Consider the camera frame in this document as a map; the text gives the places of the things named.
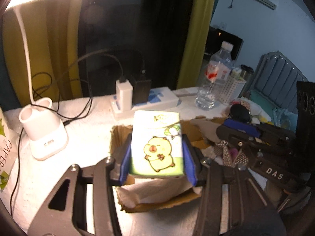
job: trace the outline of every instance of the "water bottle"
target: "water bottle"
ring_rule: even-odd
[[[214,106],[232,68],[232,49],[233,45],[224,41],[221,49],[211,56],[203,83],[198,89],[197,107],[209,110]]]

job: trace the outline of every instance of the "screw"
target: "screw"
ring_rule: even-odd
[[[77,171],[77,165],[76,164],[71,165],[71,171],[72,172]]]
[[[246,169],[246,167],[244,165],[242,165],[242,164],[237,164],[237,169],[239,171],[244,171]]]
[[[210,165],[211,164],[211,159],[209,158],[209,157],[204,157],[204,158],[202,158],[201,159],[201,163],[203,164],[203,165]]]
[[[108,156],[105,158],[105,163],[106,164],[110,164],[114,162],[114,158],[112,158],[111,156]]]

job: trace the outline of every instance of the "desk lamp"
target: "desk lamp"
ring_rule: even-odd
[[[27,38],[23,19],[20,12],[21,4],[31,1],[34,0],[11,0],[6,10],[9,10],[11,8],[14,10],[21,29],[26,58],[28,88],[31,100],[31,103],[21,110],[19,114],[19,120],[29,137],[30,148],[33,157],[37,160],[45,160],[63,150],[67,146],[68,134],[61,119],[57,116],[57,114],[51,110],[44,108],[47,107],[53,109],[53,102],[50,98],[44,97],[37,101],[34,101]]]

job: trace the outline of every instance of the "desk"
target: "desk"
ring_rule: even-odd
[[[63,101],[59,112],[69,117],[76,116],[81,112],[87,100],[88,98],[79,98]],[[208,118],[220,117],[221,111],[226,107],[217,102],[210,111],[203,111],[195,107],[194,100],[195,96],[181,97],[177,107],[167,109],[167,111],[179,112],[182,120],[189,120],[197,115]],[[20,109],[15,109],[4,113],[11,129],[16,132],[22,129],[18,119],[19,112]],[[47,195],[71,164],[76,163],[81,167],[91,166],[109,155],[111,128],[119,124],[133,124],[133,118],[116,121],[110,111],[108,97],[95,97],[90,115],[66,126],[69,143],[63,151],[53,157],[45,161],[35,160],[31,155],[28,137],[24,135],[21,142],[20,180],[14,198],[13,218],[25,232]],[[0,194],[8,210],[17,171],[16,159],[7,187]],[[120,211],[118,203],[116,203],[116,209],[123,235],[190,236],[195,225],[198,204],[199,200],[195,200],[172,209],[137,214]],[[90,232],[93,227],[91,213],[88,207],[87,218]]]

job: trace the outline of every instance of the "white power strip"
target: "white power strip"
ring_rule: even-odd
[[[111,110],[116,120],[131,118],[137,110],[164,110],[177,106],[178,97],[168,88],[151,89],[146,103],[133,105],[129,111],[121,111],[116,95],[110,96]]]

